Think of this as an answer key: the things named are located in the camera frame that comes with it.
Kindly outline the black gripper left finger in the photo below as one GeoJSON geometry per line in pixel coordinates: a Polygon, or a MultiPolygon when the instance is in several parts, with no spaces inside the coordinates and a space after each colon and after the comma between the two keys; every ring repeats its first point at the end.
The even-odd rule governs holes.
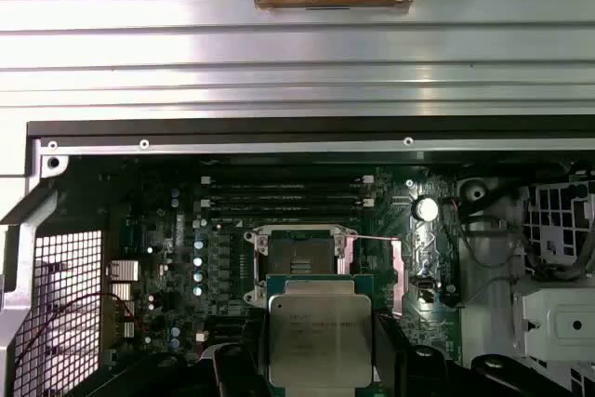
{"type": "Polygon", "coordinates": [[[264,311],[248,313],[242,335],[203,351],[196,364],[177,353],[147,353],[102,367],[76,387],[78,396],[269,396],[264,373],[264,311]]]}

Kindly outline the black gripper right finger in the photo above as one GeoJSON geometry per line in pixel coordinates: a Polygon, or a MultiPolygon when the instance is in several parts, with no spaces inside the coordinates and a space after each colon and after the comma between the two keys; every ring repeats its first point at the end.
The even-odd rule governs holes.
{"type": "Polygon", "coordinates": [[[499,354],[474,358],[466,368],[435,348],[414,345],[389,311],[375,311],[374,364],[389,396],[570,396],[563,386],[499,354]]]}

